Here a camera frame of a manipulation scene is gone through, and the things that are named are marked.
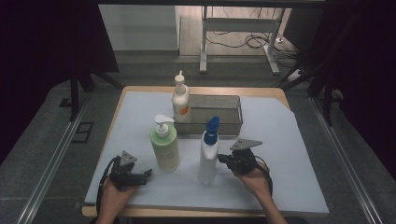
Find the wall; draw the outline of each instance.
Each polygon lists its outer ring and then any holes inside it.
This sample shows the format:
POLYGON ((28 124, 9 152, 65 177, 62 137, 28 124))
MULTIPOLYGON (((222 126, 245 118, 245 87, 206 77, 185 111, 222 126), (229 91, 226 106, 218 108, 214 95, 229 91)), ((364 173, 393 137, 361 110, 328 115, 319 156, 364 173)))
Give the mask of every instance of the wall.
POLYGON ((178 7, 99 6, 114 50, 178 50, 178 7))

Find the spray bottle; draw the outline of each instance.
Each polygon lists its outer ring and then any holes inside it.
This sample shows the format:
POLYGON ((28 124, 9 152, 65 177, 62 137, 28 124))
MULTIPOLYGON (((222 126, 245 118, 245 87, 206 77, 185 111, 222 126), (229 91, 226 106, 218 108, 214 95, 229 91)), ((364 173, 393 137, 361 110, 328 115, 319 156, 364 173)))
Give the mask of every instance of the spray bottle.
POLYGON ((175 121, 178 123, 190 123, 190 88, 184 84, 182 71, 175 76, 175 83, 175 91, 172 97, 175 121))
POLYGON ((201 158, 199 161, 198 179, 204 185, 210 185, 215 178, 216 162, 219 152, 219 117, 213 117, 206 124, 206 131, 201 139, 201 158))
POLYGON ((149 134, 155 157, 160 168, 165 172, 176 170, 180 164, 178 154, 177 131, 172 124, 173 119, 164 115, 155 116, 157 126, 149 134))

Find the storage box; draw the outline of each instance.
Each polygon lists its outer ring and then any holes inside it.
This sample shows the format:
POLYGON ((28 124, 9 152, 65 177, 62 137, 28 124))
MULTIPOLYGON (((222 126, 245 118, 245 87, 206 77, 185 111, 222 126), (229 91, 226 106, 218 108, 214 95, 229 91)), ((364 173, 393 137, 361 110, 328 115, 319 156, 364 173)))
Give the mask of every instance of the storage box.
POLYGON ((191 95, 191 123, 177 123, 178 134, 202 134, 213 116, 219 117, 219 135, 238 135, 243 119, 237 95, 191 95))

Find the gray floor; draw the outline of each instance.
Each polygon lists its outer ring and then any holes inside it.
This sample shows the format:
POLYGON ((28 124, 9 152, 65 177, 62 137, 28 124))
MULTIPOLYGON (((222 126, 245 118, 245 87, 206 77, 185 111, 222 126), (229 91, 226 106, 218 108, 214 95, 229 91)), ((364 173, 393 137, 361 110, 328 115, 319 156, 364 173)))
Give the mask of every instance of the gray floor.
MULTIPOLYGON (((209 57, 208 72, 199 73, 198 57, 139 55, 117 52, 120 73, 112 74, 125 85, 173 86, 180 69, 190 86, 270 87, 287 72, 274 77, 262 57, 209 57)), ((81 122, 94 122, 86 144, 70 144, 37 207, 34 223, 88 223, 80 213, 88 186, 120 98, 118 90, 93 76, 96 84, 81 122)), ((310 160, 330 209, 327 217, 307 217, 309 223, 369 223, 347 176, 335 156, 318 115, 306 96, 308 82, 287 91, 310 160)), ((0 223, 15 223, 30 199, 55 148, 69 124, 70 108, 59 107, 70 97, 68 83, 54 87, 35 119, 0 167, 0 223)), ((361 183, 366 187, 383 223, 396 223, 396 184, 374 152, 344 118, 337 104, 332 109, 333 129, 361 183)), ((158 219, 137 218, 134 223, 260 223, 262 219, 158 219)))

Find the blue spray nozzle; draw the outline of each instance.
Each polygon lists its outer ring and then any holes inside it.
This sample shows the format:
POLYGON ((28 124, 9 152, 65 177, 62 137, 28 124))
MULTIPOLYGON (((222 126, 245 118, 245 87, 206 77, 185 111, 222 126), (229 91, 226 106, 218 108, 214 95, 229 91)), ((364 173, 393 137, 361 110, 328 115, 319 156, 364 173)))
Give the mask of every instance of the blue spray nozzle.
POLYGON ((220 118, 215 116, 206 124, 204 141, 208 145, 215 145, 218 142, 219 120, 220 118))

